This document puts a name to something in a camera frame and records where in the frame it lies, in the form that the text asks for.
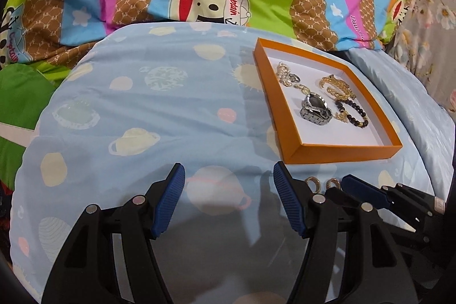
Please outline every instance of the black bead bracelet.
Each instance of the black bead bracelet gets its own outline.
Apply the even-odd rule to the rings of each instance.
[[[351,106],[352,108],[354,108],[359,113],[359,115],[361,115],[361,117],[364,119],[363,122],[360,122],[360,121],[356,120],[352,115],[347,113],[348,121],[350,123],[352,123],[354,126],[360,127],[360,128],[365,128],[365,127],[368,126],[369,121],[366,118],[366,113],[355,102],[353,102],[351,100],[344,100],[344,101],[336,100],[335,102],[336,102],[336,107],[338,108],[340,113],[343,113],[343,112],[346,111],[344,106],[343,106],[343,104],[342,104],[342,102],[343,102],[343,103],[346,103],[347,105]]]

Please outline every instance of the star print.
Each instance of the star print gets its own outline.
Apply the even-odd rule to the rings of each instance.
[[[342,11],[338,9],[334,3],[331,5],[331,11],[333,16],[339,16],[343,18]]]
[[[73,11],[73,25],[81,25],[83,27],[87,27],[88,20],[92,18],[92,15],[87,12],[86,7],[82,7],[81,10]]]

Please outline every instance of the light blue bedsheet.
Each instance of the light blue bedsheet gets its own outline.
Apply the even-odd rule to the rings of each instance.
[[[383,51],[352,48],[349,57],[400,117],[423,159],[435,195],[446,199],[455,148],[455,123],[450,115],[416,76]]]
[[[219,24],[127,26],[98,43],[56,90],[25,151],[11,213],[15,273],[37,300],[86,205],[122,205],[180,162],[186,187],[169,230],[153,242],[175,304],[285,302],[305,245],[271,176],[280,158],[252,56],[258,37],[292,43]],[[404,147],[389,160],[290,166],[293,176],[323,183],[351,173],[375,186],[401,182],[433,193],[405,127],[353,69]],[[328,298],[335,295],[331,287]]]

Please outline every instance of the floral curtain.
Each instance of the floral curtain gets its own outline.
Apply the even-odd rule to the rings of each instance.
[[[389,55],[456,120],[456,0],[414,0]]]

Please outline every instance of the bolt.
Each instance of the bolt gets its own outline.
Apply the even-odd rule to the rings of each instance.
[[[133,204],[135,204],[135,205],[141,205],[141,204],[144,204],[145,197],[143,195],[138,195],[138,196],[133,197],[132,201],[133,201]]]
[[[326,201],[325,196],[320,194],[313,195],[312,200],[317,204],[323,204]]]
[[[94,205],[94,204],[89,205],[86,207],[86,213],[93,214],[94,212],[97,211],[97,209],[98,209],[98,207],[96,205]]]
[[[364,211],[370,212],[373,210],[373,206],[371,204],[369,204],[368,202],[363,202],[361,204],[361,209],[363,209]]]

